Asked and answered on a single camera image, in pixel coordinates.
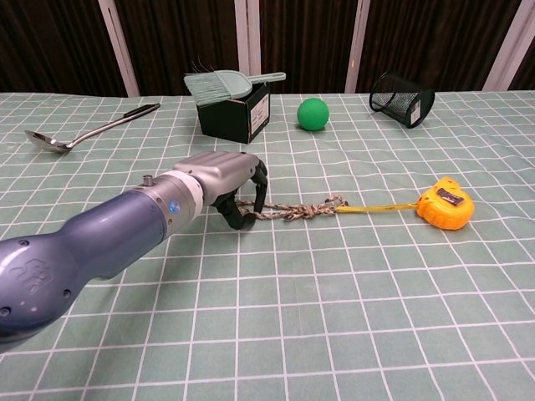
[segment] white label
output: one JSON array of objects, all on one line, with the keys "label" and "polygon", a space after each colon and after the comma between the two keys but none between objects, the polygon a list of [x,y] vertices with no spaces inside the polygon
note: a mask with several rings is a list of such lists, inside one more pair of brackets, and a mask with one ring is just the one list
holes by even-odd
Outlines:
[{"label": "white label", "polygon": [[251,109],[251,134],[269,117],[269,94]]},{"label": "white label", "polygon": [[413,125],[420,118],[420,101],[415,104],[415,109],[410,113],[410,124]]}]

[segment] metal spoon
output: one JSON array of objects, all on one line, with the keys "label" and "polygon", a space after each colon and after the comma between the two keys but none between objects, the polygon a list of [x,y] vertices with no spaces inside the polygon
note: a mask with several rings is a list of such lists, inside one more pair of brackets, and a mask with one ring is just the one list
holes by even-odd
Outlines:
[{"label": "metal spoon", "polygon": [[25,130],[24,132],[26,133],[26,136],[28,137],[28,139],[32,143],[34,143],[36,146],[38,146],[39,148],[43,148],[45,150],[51,150],[57,153],[69,153],[77,144],[79,144],[83,140],[86,140],[92,136],[100,134],[101,132],[106,131],[107,129],[110,129],[112,127],[115,127],[116,125],[124,124],[133,119],[137,119],[138,117],[148,114],[151,111],[158,109],[159,107],[160,107],[159,103],[146,104],[145,106],[138,107],[137,109],[131,110],[125,115],[123,115],[121,119],[117,119],[116,121],[112,121],[111,123],[103,125],[97,129],[93,129],[92,131],[87,132],[83,135],[80,135],[68,144],[65,144],[64,142],[59,142],[55,139],[48,137],[47,135],[40,134],[39,132],[33,132],[33,131],[28,131],[28,130]]}]

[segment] black box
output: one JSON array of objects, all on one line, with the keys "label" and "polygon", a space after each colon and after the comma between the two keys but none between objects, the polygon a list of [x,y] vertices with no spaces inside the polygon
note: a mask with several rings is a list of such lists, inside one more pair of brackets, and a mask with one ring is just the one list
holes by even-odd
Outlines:
[{"label": "black box", "polygon": [[202,133],[206,136],[249,144],[268,124],[271,109],[269,84],[252,86],[240,99],[197,106]]}]

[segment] spoon bowl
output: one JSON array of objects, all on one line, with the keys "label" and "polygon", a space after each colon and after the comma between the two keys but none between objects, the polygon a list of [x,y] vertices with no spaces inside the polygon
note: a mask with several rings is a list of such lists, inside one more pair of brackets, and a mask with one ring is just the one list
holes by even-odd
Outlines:
[{"label": "spoon bowl", "polygon": [[64,142],[59,142],[47,135],[40,134],[39,132],[24,130],[28,139],[37,147],[45,150],[50,150],[56,153],[69,153],[73,147]]}]

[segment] logo on robot arm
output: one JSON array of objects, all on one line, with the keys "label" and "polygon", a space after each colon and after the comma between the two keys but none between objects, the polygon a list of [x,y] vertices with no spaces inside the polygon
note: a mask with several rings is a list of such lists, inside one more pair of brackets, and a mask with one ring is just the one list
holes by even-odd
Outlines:
[{"label": "logo on robot arm", "polygon": [[27,261],[24,266],[13,267],[10,273],[30,295],[33,295],[43,284],[52,281],[52,269],[39,259]]}]

